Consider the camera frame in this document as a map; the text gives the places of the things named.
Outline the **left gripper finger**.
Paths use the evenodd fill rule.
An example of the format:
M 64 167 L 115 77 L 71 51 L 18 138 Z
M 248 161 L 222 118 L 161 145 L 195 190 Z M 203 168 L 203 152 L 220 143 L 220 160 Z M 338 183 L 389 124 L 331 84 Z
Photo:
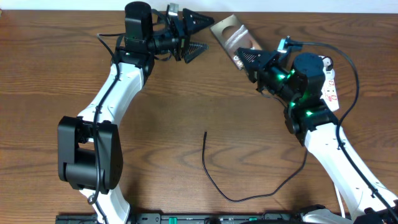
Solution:
M 185 63 L 190 63 L 204 51 L 208 50 L 208 45 L 198 42 L 190 42 L 185 50 L 183 59 Z
M 215 22 L 212 17 L 199 14 L 187 8 L 183 8 L 182 14 L 184 31 L 188 35 L 196 34 L 197 32 L 211 26 Z

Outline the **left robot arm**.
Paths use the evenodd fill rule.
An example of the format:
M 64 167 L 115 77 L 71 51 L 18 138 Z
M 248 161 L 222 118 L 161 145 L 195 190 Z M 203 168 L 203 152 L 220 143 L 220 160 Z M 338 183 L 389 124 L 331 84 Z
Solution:
M 121 120 L 156 61 L 174 58 L 189 63 L 208 48 L 190 38 L 211 26 L 212 17 L 174 3 L 165 13 L 141 1 L 130 2 L 124 11 L 125 31 L 116 34 L 116 46 L 109 50 L 107 80 L 83 111 L 64 116 L 57 127 L 58 176 L 83 194 L 95 212 L 59 215 L 57 223 L 131 221 L 131 206 L 119 186 L 124 165 Z

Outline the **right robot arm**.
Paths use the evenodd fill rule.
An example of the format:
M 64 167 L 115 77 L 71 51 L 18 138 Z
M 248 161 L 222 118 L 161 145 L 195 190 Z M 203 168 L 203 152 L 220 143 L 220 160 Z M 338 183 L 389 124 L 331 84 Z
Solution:
M 341 121 L 323 99 L 323 59 L 289 52 L 239 48 L 248 78 L 287 103 L 285 125 L 320 162 L 343 197 L 354 223 L 397 223 L 397 196 L 370 171 L 347 140 Z

